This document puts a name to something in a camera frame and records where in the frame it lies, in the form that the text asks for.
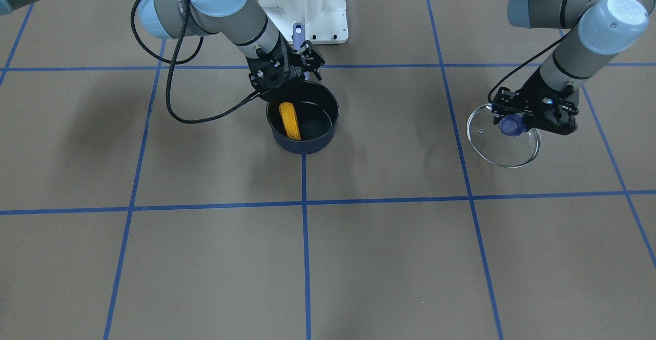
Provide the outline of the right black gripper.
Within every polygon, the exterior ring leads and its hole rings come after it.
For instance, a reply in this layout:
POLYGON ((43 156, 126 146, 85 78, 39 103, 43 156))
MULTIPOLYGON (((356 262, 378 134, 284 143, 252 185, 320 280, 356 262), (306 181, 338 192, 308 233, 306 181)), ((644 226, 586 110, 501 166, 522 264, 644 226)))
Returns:
POLYGON ((303 41, 295 50, 280 37, 269 52, 255 44, 255 54, 255 58, 248 59, 248 67, 249 82, 256 94, 283 94, 304 80, 306 73, 321 80, 319 69, 325 65, 325 59, 310 40, 303 41))

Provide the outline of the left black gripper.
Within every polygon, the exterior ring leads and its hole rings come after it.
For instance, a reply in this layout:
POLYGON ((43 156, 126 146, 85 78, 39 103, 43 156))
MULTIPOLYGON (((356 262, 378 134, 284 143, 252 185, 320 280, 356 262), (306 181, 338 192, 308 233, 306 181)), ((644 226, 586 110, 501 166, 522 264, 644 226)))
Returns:
POLYGON ((536 128, 567 136, 577 130, 580 90, 566 84, 560 91, 552 89, 537 69, 517 91, 501 86, 492 97, 494 124, 505 118, 522 121, 525 132, 536 128))

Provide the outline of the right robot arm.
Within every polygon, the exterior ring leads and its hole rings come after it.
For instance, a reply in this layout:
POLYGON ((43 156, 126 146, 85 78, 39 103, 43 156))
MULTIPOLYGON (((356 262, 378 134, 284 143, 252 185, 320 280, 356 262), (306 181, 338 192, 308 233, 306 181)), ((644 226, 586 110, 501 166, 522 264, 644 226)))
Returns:
MULTIPOLYGON (((39 1, 2 0, 2 15, 39 1)), ((135 19, 161 39, 224 35, 243 53, 251 85, 266 100, 325 64, 309 41, 293 49, 257 0, 136 0, 135 19)))

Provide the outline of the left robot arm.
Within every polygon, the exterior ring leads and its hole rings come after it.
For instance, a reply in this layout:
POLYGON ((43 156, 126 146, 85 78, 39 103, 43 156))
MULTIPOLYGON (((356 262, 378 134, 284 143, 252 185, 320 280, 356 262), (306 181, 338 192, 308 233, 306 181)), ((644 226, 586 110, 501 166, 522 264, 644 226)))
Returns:
POLYGON ((520 89, 492 89, 494 124, 506 136, 576 131, 581 86, 640 38, 653 11, 654 0, 509 0, 511 25, 567 33, 520 89))

